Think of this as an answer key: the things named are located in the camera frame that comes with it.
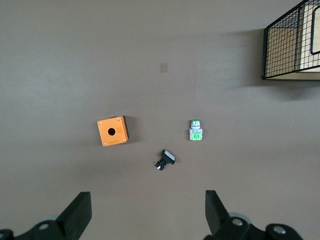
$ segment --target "small stain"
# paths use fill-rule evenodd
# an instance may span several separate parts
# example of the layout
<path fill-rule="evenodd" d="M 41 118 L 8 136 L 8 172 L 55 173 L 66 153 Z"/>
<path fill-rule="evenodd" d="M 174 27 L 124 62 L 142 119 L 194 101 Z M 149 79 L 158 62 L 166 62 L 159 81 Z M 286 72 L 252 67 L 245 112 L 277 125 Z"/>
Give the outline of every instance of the small stain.
<path fill-rule="evenodd" d="M 168 72 L 168 63 L 160 63 L 160 72 L 161 73 L 167 73 Z"/>

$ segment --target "black wire mesh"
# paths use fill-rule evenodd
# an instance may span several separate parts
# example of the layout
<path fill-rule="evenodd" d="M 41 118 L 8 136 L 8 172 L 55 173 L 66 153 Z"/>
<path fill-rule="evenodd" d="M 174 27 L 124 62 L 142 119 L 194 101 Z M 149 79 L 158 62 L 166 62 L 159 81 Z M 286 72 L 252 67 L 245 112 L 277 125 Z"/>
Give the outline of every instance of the black wire mesh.
<path fill-rule="evenodd" d="M 265 29 L 264 79 L 300 71 L 320 73 L 319 6 L 320 0 L 304 0 Z"/>

